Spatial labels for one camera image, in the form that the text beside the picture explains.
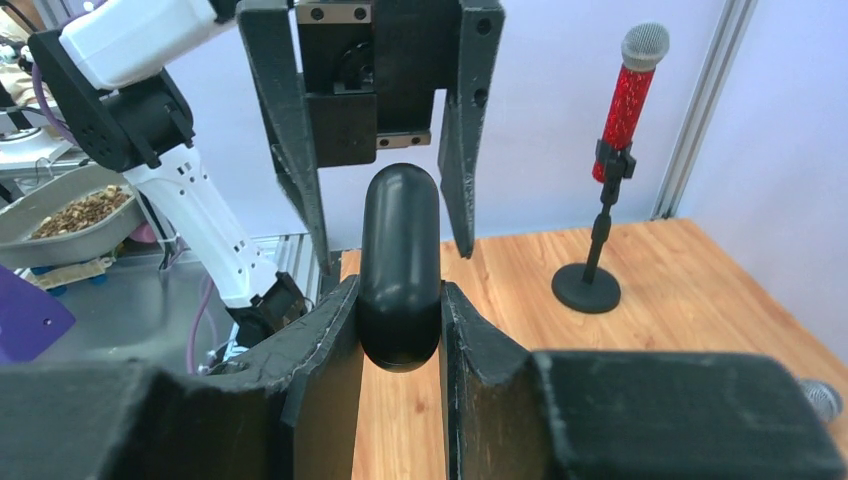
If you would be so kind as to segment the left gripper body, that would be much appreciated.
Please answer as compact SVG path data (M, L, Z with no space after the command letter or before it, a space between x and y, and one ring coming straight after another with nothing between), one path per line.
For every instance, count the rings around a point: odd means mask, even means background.
M295 1L317 163L370 164L427 146L435 93L455 75L456 1Z

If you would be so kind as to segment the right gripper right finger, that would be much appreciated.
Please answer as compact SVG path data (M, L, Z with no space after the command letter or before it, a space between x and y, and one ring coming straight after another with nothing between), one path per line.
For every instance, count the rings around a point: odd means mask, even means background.
M843 479L790 372L734 352L536 350L454 283L439 349L450 479Z

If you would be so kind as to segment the black earbud charging case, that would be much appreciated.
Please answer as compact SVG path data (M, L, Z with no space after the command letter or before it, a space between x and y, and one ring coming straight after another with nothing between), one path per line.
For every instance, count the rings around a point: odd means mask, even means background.
M413 371L441 336L439 195L422 168L394 164L371 181L365 200L356 322L378 367Z

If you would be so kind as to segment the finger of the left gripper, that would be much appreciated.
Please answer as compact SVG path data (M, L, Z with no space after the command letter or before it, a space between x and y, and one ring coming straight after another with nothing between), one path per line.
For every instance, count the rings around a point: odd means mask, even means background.
M313 241L324 274L331 255L312 123L285 1L241 1L236 20L247 54L278 184Z
M492 75L505 22L498 1L461 1L456 67L447 89L438 167L441 192L461 257L475 242L475 172Z

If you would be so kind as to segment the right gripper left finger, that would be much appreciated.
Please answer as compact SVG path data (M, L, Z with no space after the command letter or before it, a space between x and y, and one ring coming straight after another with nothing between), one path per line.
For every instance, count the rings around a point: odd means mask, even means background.
M359 279L207 376L145 361L1 371L5 479L348 479Z

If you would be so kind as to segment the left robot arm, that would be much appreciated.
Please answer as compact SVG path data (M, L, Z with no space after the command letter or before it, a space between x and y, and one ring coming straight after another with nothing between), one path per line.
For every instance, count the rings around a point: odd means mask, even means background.
M461 256L475 242L475 170L505 11L497 1L106 1L32 35L77 145L120 173L186 240L252 347L304 312L262 259L201 165L193 114L166 65L231 26L248 57L279 185L323 269L318 172L427 144L446 101L441 191Z

